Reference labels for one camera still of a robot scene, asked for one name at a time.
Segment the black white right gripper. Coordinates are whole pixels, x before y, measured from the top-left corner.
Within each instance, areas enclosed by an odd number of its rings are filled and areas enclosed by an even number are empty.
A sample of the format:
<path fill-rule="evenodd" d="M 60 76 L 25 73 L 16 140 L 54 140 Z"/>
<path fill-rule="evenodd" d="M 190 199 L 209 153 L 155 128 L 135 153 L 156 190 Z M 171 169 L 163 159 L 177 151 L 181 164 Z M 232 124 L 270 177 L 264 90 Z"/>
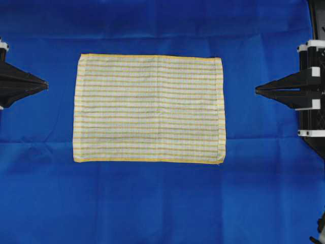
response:
<path fill-rule="evenodd" d="M 309 40 L 298 53 L 299 72 L 257 86 L 255 93 L 297 110 L 299 136 L 324 137 L 324 41 Z"/>

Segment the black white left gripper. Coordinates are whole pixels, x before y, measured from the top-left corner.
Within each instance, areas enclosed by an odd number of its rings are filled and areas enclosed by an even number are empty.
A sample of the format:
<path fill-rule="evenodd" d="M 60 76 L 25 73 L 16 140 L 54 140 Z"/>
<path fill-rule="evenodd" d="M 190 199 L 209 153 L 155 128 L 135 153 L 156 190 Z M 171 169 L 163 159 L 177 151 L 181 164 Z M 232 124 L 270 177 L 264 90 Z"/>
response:
<path fill-rule="evenodd" d="M 8 43 L 0 38 L 1 86 L 32 88 L 1 88 L 1 107 L 3 108 L 9 108 L 20 99 L 48 89 L 48 83 L 45 80 L 5 62 L 8 51 Z"/>

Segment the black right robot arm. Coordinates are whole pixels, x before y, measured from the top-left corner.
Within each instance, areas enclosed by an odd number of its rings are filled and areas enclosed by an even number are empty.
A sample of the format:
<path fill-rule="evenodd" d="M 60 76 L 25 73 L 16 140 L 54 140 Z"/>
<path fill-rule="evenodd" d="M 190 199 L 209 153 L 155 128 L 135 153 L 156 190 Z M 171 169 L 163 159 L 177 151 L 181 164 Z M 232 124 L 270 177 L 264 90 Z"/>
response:
<path fill-rule="evenodd" d="M 257 86 L 255 93 L 299 113 L 300 137 L 324 137 L 324 1 L 308 1 L 312 39 L 297 47 L 299 71 Z"/>

